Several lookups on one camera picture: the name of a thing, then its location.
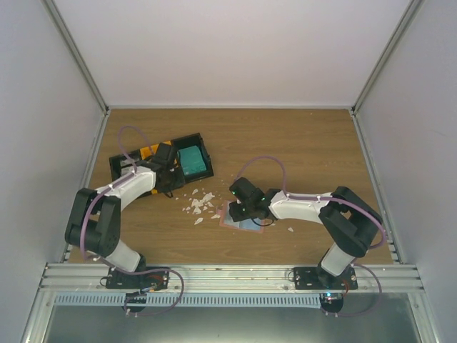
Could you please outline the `yellow bin with white cards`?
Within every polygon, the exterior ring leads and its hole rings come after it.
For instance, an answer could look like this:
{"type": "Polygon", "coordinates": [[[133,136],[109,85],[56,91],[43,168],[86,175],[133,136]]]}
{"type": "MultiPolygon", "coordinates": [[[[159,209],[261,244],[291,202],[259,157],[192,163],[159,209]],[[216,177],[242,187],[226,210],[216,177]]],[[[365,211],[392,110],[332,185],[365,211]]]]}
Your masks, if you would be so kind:
{"type": "MultiPolygon", "coordinates": [[[[159,148],[159,144],[152,144],[151,146],[146,146],[143,148],[140,148],[140,157],[141,157],[141,166],[146,166],[147,164],[150,164],[152,161],[152,156],[157,153],[157,150],[159,148]]],[[[141,197],[148,197],[151,195],[159,194],[160,191],[158,191],[156,188],[153,188],[149,192],[145,192],[141,195],[141,197]]]]}

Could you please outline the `black bin with teal cards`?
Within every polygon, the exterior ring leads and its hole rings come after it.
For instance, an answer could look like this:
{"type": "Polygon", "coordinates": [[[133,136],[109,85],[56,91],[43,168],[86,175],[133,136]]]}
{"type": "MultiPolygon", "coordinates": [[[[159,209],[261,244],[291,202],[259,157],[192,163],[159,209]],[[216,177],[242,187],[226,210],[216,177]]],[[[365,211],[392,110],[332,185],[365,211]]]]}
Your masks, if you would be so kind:
{"type": "Polygon", "coordinates": [[[214,175],[211,157],[200,133],[172,139],[171,143],[177,149],[179,165],[187,184],[214,175]]]}

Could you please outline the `black bin with red cards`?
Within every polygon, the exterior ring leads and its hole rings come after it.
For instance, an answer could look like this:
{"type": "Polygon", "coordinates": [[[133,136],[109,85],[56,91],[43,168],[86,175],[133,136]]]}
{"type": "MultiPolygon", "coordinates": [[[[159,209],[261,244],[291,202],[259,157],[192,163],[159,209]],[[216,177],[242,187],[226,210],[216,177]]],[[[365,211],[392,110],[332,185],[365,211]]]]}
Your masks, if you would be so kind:
{"type": "MultiPolygon", "coordinates": [[[[141,152],[139,149],[130,151],[129,158],[135,163],[141,160],[141,152]]],[[[133,169],[133,165],[124,154],[109,157],[109,167],[111,172],[111,180],[115,181],[125,175],[129,170],[133,169]]]]}

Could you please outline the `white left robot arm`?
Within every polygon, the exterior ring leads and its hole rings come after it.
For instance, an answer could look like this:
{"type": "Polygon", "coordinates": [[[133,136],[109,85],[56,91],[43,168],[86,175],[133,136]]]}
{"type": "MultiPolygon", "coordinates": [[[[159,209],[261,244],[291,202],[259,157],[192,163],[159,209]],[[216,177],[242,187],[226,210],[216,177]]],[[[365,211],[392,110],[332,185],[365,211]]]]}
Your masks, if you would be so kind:
{"type": "Polygon", "coordinates": [[[134,200],[152,190],[171,195],[183,177],[176,147],[160,143],[152,155],[132,161],[125,175],[98,189],[77,191],[65,231],[67,244],[83,256],[91,252],[122,273],[132,289],[145,285],[147,271],[141,255],[121,240],[121,213],[134,200]]]}

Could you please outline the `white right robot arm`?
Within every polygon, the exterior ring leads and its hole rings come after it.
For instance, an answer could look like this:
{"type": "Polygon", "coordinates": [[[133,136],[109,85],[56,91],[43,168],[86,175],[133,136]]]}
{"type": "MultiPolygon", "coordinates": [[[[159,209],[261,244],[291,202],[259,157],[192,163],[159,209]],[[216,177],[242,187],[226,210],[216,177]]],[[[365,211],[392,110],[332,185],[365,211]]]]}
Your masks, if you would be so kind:
{"type": "Polygon", "coordinates": [[[316,272],[316,281],[324,289],[333,289],[351,262],[386,240],[382,218],[347,187],[325,194],[294,194],[280,189],[263,192],[241,177],[229,190],[236,198],[228,206],[234,222],[297,219],[326,228],[333,245],[316,272]]]}

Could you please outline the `stack of teal cards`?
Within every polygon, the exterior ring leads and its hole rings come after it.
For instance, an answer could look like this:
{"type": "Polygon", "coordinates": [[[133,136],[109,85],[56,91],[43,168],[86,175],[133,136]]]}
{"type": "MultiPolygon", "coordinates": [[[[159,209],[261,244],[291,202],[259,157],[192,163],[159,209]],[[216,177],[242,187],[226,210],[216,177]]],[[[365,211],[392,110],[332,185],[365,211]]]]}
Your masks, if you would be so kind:
{"type": "Polygon", "coordinates": [[[207,170],[203,155],[198,146],[179,149],[178,156],[185,176],[189,177],[207,170]]]}

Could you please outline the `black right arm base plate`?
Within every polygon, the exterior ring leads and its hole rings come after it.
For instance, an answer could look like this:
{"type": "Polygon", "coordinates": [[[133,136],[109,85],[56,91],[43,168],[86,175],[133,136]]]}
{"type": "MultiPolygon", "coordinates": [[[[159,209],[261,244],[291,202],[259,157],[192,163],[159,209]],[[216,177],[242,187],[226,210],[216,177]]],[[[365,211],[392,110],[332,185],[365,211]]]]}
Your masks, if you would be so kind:
{"type": "Polygon", "coordinates": [[[346,267],[337,277],[320,267],[294,267],[286,278],[294,283],[296,290],[356,290],[358,282],[353,267],[346,267]]]}

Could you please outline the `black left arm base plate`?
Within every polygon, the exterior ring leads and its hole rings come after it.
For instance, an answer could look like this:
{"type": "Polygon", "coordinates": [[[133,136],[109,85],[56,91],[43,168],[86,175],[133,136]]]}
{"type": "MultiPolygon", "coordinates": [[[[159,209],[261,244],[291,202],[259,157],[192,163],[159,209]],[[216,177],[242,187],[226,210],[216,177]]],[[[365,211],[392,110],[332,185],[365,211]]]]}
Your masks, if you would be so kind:
{"type": "Polygon", "coordinates": [[[107,289],[148,289],[152,292],[168,288],[169,272],[155,271],[142,275],[131,275],[110,268],[108,274],[102,277],[99,283],[107,289]]]}

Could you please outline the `aluminium front rail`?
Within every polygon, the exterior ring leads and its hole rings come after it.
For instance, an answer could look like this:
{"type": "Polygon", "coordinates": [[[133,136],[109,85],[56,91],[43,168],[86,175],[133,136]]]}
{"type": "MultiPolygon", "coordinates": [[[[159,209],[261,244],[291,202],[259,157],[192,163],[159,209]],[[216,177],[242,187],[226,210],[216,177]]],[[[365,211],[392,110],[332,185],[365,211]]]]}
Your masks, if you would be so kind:
{"type": "MultiPolygon", "coordinates": [[[[183,278],[171,275],[168,293],[184,288],[188,293],[317,293],[318,288],[306,282],[297,289],[291,265],[217,265],[172,264],[171,269],[183,278]]],[[[369,265],[369,271],[355,267],[358,288],[354,292],[376,293],[378,285],[385,293],[423,293],[418,270],[410,264],[369,265]]],[[[104,292],[100,279],[109,268],[102,264],[48,264],[39,289],[46,291],[104,292]]]]}

